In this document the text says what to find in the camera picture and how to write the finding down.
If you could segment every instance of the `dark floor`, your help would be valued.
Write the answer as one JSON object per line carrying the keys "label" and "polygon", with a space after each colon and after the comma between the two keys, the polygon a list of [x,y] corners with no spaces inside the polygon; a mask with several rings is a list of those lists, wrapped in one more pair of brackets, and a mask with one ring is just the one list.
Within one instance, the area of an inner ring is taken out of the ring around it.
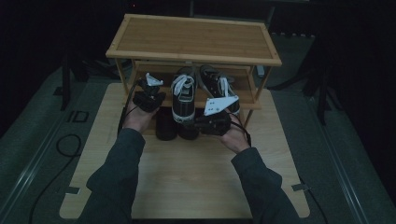
{"label": "dark floor", "polygon": [[[273,39],[283,65],[273,69],[267,86],[294,76],[312,43],[312,39],[299,36],[273,35]],[[0,211],[1,223],[27,223],[33,207],[33,223],[73,223],[59,217],[59,208],[78,159],[44,191],[37,204],[35,200],[69,160],[57,152],[57,141],[73,133],[84,145],[106,85],[115,81],[94,74],[87,83],[73,80],[72,101],[62,112],[61,97],[52,95],[62,84],[60,70],[47,78],[0,140],[0,203],[6,205]],[[327,125],[320,125],[315,114],[317,97],[304,97],[301,93],[304,84],[302,80],[272,94],[297,171],[311,188],[329,223],[396,223],[395,207],[349,118],[329,101],[332,110],[326,111]],[[68,121],[71,111],[87,112],[87,121]],[[61,150],[68,153],[77,147],[74,138],[60,143]],[[26,169],[32,167],[29,162],[38,156],[36,169]],[[22,187],[21,183],[16,185],[19,180],[24,181]],[[308,192],[305,195],[311,214],[302,222],[325,223],[313,197]],[[248,223],[246,220],[140,220],[140,223],[186,222]]]}

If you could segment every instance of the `wooden shelf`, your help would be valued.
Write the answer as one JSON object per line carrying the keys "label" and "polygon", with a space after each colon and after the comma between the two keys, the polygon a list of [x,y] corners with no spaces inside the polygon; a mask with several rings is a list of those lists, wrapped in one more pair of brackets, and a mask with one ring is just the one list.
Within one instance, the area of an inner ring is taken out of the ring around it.
{"label": "wooden shelf", "polygon": [[[256,87],[253,78],[249,73],[249,66],[235,66],[235,65],[213,65],[216,69],[223,71],[230,77],[235,79],[233,85],[234,92],[239,97],[239,104],[244,109],[261,109],[260,103],[255,99]],[[166,93],[166,98],[163,101],[163,106],[172,106],[172,92],[170,86],[172,84],[174,75],[183,66],[195,66],[196,71],[199,71],[201,64],[190,63],[161,63],[161,62],[135,62],[135,74],[132,74],[129,84],[130,87],[135,80],[139,78],[146,78],[146,73],[150,73],[153,77],[162,80],[163,85],[160,91]],[[195,93],[195,107],[205,108],[208,95],[199,87]]]}

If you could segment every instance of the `person's left arm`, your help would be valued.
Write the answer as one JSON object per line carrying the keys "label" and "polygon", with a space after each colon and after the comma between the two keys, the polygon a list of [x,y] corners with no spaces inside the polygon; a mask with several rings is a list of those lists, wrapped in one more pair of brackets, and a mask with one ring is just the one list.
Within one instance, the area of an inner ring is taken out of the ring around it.
{"label": "person's left arm", "polygon": [[134,129],[122,129],[105,163],[89,178],[92,191],[77,223],[131,223],[138,164],[145,140]]}

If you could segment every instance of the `dark long sleeve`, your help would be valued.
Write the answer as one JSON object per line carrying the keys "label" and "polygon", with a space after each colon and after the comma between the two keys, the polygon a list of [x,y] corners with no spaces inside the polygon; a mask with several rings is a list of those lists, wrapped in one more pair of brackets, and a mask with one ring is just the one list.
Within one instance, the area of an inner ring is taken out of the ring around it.
{"label": "dark long sleeve", "polygon": [[132,223],[138,164],[145,144],[136,130],[120,131],[105,163],[87,182],[92,193],[77,223]]}
{"label": "dark long sleeve", "polygon": [[255,224],[301,222],[281,188],[282,176],[265,166],[257,148],[240,152],[232,163],[241,180]]}

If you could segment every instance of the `wooden board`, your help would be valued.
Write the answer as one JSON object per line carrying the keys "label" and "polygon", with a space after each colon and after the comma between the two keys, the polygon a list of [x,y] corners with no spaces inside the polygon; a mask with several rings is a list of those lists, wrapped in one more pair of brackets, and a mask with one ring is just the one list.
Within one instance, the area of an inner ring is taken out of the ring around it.
{"label": "wooden board", "polygon": [[263,23],[126,14],[106,56],[178,62],[281,61]]}
{"label": "wooden board", "polygon": [[[79,194],[66,194],[60,209],[63,218],[77,218],[90,196],[85,187],[89,176],[105,161],[116,140],[123,106],[121,84],[110,84],[99,108],[70,187]],[[269,91],[260,99],[265,110],[251,117],[248,131],[253,146],[266,165],[283,176],[286,191],[300,217],[309,215],[288,143]],[[155,135],[147,143],[139,165],[139,184],[133,218],[248,218],[251,217],[238,175],[230,160],[234,154],[218,140],[199,136],[188,141],[164,142]]]}

